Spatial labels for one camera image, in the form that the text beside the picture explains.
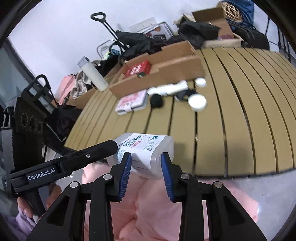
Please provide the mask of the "black cloth ball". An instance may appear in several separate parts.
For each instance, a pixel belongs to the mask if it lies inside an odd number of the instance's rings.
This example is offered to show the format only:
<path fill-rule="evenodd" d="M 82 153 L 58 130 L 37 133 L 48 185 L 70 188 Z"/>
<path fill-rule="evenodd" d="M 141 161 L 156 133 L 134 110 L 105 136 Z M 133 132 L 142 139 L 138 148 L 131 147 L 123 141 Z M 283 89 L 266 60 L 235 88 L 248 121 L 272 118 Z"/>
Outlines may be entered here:
<path fill-rule="evenodd" d="M 162 96 L 159 94 L 152 95 L 149 102 L 150 102 L 152 109 L 162 108 L 164 105 L 164 100 L 163 100 Z"/>

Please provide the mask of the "black equipment cart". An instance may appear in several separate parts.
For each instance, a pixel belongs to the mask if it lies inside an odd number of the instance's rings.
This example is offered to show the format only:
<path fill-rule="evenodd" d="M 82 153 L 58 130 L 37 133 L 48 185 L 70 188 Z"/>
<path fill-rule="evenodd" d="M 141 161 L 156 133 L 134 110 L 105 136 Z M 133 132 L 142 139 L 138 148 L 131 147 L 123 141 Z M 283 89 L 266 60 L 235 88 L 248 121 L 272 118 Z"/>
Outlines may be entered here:
<path fill-rule="evenodd" d="M 64 145 L 81 110 L 57 104 L 53 111 L 48 111 L 40 99 L 51 92 L 51 87 L 48 81 L 41 85 L 40 78 L 47 80 L 45 75 L 38 75 L 6 104 L 1 134 L 4 167 L 8 173 L 43 163 L 43 147 L 60 155 L 72 152 Z"/>

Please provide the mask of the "white labelled plastic box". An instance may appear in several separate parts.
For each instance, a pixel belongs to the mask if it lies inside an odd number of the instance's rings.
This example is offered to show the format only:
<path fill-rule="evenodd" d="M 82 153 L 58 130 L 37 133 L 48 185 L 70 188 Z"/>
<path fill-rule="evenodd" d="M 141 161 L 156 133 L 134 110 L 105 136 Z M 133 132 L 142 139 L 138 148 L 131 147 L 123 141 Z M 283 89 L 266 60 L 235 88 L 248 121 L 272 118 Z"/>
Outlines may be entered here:
<path fill-rule="evenodd" d="M 119 164 L 125 152 L 129 152 L 132 155 L 131 172 L 145 178 L 160 180 L 163 177 L 162 153 L 167 152 L 170 159 L 174 159 L 175 145 L 171 136 L 124 133 L 114 141 L 118 145 L 118 151 L 107 158 L 108 165 Z"/>

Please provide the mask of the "blue bag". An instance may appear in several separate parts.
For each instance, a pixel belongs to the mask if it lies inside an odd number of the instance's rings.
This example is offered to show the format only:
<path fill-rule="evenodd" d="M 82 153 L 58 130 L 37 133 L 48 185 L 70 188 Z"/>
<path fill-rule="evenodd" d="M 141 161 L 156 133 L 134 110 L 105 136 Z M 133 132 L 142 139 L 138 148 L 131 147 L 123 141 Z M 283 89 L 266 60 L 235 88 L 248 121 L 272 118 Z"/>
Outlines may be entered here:
<path fill-rule="evenodd" d="M 240 10 L 243 20 L 253 25 L 254 23 L 254 2 L 251 0 L 238 0 L 237 8 Z"/>

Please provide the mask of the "black clothes pile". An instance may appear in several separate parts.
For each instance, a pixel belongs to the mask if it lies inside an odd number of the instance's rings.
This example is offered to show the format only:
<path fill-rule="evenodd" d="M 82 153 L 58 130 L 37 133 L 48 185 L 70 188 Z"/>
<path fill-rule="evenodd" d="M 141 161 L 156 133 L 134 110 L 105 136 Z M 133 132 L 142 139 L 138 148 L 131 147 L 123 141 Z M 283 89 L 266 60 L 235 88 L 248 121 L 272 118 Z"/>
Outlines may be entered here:
<path fill-rule="evenodd" d="M 182 42 L 182 37 L 173 36 L 168 40 L 163 40 L 160 37 L 151 38 L 143 33 L 131 33 L 115 31 L 117 41 L 114 43 L 123 48 L 118 57 L 118 63 L 122 66 L 124 61 L 129 61 L 142 54 L 154 54 L 162 50 L 163 47 L 177 42 Z"/>

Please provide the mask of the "white thermos bottle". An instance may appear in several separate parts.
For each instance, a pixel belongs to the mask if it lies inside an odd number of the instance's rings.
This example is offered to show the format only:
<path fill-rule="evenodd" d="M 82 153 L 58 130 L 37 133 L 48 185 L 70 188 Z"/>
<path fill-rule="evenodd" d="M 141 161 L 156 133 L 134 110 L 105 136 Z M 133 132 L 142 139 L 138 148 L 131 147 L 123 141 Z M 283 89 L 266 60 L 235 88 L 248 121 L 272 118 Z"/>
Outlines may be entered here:
<path fill-rule="evenodd" d="M 99 91 L 104 91 L 108 88 L 107 81 L 99 73 L 99 71 L 97 71 L 95 66 L 87 57 L 82 57 L 82 59 L 78 62 L 78 66 Z"/>

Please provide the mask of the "red book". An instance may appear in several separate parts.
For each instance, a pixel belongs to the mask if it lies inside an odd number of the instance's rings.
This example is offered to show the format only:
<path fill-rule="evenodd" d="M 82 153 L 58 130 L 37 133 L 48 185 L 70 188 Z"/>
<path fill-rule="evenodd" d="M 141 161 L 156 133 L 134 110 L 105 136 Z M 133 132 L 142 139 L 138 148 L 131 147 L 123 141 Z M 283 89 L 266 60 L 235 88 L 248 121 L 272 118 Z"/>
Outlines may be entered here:
<path fill-rule="evenodd" d="M 128 68 L 125 73 L 125 77 L 130 77 L 133 75 L 136 75 L 137 77 L 143 77 L 150 73 L 151 67 L 151 63 L 148 60 L 145 60 Z"/>

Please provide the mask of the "beige cloth pile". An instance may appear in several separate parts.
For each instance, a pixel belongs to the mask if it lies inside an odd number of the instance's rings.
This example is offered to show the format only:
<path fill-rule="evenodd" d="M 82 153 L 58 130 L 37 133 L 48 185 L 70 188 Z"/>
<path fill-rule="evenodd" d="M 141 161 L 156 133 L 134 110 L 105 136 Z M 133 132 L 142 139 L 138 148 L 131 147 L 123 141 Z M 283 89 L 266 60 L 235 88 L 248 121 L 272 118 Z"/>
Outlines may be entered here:
<path fill-rule="evenodd" d="M 80 71 L 76 75 L 75 84 L 70 92 L 70 95 L 73 99 L 77 99 L 78 97 L 88 92 L 90 89 L 92 89 L 91 80 L 83 71 Z"/>

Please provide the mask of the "open cardboard box background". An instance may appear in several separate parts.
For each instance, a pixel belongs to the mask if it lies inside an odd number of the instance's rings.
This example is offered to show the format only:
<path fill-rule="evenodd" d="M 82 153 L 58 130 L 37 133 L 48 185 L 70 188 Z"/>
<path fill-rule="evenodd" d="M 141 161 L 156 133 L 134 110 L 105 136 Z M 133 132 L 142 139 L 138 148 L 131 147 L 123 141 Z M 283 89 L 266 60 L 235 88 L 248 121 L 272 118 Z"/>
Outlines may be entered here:
<path fill-rule="evenodd" d="M 241 47 L 244 44 L 241 37 L 235 37 L 233 34 L 222 8 L 193 11 L 192 15 L 196 22 L 205 22 L 220 28 L 217 40 L 206 41 L 203 48 Z"/>

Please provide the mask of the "small white round jar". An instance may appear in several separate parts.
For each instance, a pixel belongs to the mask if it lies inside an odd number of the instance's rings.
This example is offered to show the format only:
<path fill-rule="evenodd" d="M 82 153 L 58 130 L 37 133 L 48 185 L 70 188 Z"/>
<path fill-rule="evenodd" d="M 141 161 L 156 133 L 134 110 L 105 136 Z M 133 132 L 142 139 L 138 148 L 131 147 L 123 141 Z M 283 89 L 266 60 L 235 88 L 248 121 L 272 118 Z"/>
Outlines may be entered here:
<path fill-rule="evenodd" d="M 197 87 L 206 87 L 206 85 L 207 85 L 207 82 L 206 82 L 206 79 L 205 78 L 203 78 L 203 77 L 198 77 L 198 78 L 196 78 L 195 79 L 195 85 L 197 86 Z"/>

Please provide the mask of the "white wall socket strip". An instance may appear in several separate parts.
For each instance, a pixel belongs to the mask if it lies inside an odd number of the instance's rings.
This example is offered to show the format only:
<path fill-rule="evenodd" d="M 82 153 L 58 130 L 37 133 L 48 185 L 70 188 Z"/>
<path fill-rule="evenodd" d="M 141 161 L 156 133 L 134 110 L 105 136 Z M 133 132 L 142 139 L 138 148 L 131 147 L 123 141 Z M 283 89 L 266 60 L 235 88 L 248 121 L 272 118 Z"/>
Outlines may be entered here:
<path fill-rule="evenodd" d="M 136 32 L 139 32 L 143 29 L 146 29 L 148 27 L 154 26 L 156 24 L 157 24 L 156 19 L 154 17 L 151 17 L 151 18 L 145 19 L 143 21 L 140 21 L 136 24 L 131 25 L 130 31 L 133 33 L 136 33 Z"/>

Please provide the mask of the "large white round jar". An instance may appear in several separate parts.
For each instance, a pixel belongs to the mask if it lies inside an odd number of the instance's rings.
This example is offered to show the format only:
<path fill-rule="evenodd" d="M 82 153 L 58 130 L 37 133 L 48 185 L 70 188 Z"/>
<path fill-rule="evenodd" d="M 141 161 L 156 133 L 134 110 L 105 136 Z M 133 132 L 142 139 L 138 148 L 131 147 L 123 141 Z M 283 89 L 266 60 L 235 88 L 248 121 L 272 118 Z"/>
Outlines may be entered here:
<path fill-rule="evenodd" d="M 201 94 L 192 94 L 188 97 L 188 104 L 195 112 L 203 111 L 207 106 L 206 98 Z"/>

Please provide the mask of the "large cardboard tray box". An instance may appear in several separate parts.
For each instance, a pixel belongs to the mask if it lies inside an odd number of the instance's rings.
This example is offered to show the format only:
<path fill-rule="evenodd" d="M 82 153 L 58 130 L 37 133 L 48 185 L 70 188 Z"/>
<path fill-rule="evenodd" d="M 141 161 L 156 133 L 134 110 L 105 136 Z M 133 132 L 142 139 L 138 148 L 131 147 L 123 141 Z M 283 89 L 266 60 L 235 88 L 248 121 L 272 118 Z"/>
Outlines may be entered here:
<path fill-rule="evenodd" d="M 149 74 L 144 77 L 133 75 L 125 77 L 129 68 L 143 61 L 152 65 Z M 201 58 L 188 41 L 167 45 L 154 54 L 142 54 L 126 61 L 109 85 L 109 90 L 121 99 L 135 92 L 164 84 L 175 84 L 181 80 L 193 80 L 205 77 Z"/>

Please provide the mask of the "pink white notebook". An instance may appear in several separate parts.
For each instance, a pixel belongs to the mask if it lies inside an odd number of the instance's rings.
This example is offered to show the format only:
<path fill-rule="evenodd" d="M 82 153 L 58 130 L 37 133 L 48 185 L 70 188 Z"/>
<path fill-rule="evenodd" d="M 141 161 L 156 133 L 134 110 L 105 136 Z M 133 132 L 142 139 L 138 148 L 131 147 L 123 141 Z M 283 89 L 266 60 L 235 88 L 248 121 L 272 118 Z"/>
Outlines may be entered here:
<path fill-rule="evenodd" d="M 141 90 L 139 92 L 121 98 L 115 108 L 115 112 L 119 115 L 123 115 L 134 111 L 142 110 L 147 107 L 147 102 L 147 90 Z"/>

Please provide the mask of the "wicker ball lamp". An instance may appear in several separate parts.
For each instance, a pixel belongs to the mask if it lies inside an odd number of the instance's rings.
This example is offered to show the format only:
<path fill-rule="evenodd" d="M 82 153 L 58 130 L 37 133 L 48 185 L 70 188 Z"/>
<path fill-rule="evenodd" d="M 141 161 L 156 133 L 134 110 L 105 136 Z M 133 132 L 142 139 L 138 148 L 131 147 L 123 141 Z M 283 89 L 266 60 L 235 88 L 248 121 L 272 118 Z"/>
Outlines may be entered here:
<path fill-rule="evenodd" d="M 243 22 L 243 17 L 240 11 L 234 5 L 226 1 L 220 1 L 217 3 L 217 7 L 222 8 L 227 19 L 236 23 Z"/>

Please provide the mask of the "pink bag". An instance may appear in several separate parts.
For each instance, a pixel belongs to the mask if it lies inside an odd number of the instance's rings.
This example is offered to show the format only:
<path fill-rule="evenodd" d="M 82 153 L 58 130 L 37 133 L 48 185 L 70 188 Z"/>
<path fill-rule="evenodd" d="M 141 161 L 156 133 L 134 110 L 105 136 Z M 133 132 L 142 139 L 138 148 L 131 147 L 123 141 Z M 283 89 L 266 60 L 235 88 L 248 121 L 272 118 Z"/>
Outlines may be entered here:
<path fill-rule="evenodd" d="M 61 80 L 60 85 L 55 93 L 55 100 L 58 102 L 59 105 L 63 104 L 64 99 L 75 86 L 75 81 L 76 76 L 73 74 L 67 75 Z"/>

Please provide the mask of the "cardboard box left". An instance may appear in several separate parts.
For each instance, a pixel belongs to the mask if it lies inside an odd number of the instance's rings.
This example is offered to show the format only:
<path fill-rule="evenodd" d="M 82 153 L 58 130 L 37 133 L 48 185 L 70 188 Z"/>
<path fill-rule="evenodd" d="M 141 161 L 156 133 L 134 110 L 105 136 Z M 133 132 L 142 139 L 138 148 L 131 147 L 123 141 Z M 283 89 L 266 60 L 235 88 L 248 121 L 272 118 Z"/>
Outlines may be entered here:
<path fill-rule="evenodd" d="M 83 109 L 83 108 L 85 108 L 86 104 L 91 99 L 93 94 L 95 94 L 95 92 L 96 92 L 96 89 L 92 88 L 92 89 L 88 90 L 88 92 L 82 94 L 81 96 L 79 96 L 76 99 L 73 99 L 72 96 L 70 96 L 69 99 L 67 100 L 66 104 L 71 105 L 71 106 L 75 106 L 78 109 Z"/>

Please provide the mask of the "pink quilted jacket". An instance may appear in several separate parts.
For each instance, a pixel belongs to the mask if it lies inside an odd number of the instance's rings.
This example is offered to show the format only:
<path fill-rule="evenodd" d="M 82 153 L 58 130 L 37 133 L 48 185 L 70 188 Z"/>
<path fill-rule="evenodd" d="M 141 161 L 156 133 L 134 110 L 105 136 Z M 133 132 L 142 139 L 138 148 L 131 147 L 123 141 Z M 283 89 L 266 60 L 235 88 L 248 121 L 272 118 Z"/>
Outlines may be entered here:
<path fill-rule="evenodd" d="M 83 168 L 82 183 L 90 183 L 109 173 L 105 164 L 89 164 Z M 258 221 L 258 202 L 226 181 L 226 187 Z M 111 203 L 114 240 L 178 240 L 182 204 L 172 203 L 167 196 L 164 180 L 149 179 L 131 173 L 125 197 Z"/>

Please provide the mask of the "white spray bottle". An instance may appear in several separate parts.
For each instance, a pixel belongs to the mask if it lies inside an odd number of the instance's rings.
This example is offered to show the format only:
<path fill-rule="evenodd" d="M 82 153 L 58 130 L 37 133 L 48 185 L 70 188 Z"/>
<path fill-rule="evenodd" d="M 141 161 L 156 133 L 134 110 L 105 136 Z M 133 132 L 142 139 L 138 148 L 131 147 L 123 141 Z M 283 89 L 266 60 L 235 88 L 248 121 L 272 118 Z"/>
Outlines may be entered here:
<path fill-rule="evenodd" d="M 175 93 L 181 92 L 183 90 L 188 90 L 188 84 L 187 81 L 182 80 L 176 84 L 165 84 L 160 85 L 157 87 L 151 87 L 148 89 L 147 93 L 149 96 L 158 94 L 160 96 L 170 96 L 174 95 Z"/>

